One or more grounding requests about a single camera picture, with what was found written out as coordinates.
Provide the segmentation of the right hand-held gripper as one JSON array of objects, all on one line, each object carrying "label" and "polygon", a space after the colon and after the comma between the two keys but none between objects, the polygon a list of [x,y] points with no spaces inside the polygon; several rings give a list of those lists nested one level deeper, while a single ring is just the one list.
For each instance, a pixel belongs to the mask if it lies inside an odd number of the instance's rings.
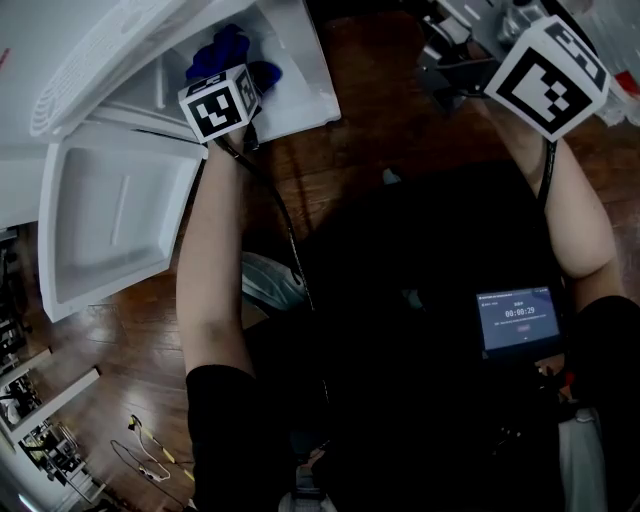
[{"label": "right hand-held gripper", "polygon": [[557,1],[428,1],[419,79],[447,114],[490,98],[555,142],[604,106],[611,76]]}]

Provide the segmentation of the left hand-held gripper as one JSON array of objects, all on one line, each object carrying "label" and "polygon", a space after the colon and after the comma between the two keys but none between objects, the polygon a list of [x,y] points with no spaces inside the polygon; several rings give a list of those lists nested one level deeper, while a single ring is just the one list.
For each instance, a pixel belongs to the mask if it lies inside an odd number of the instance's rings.
[{"label": "left hand-held gripper", "polygon": [[178,102],[197,140],[207,143],[248,125],[260,97],[241,64],[183,88]]}]

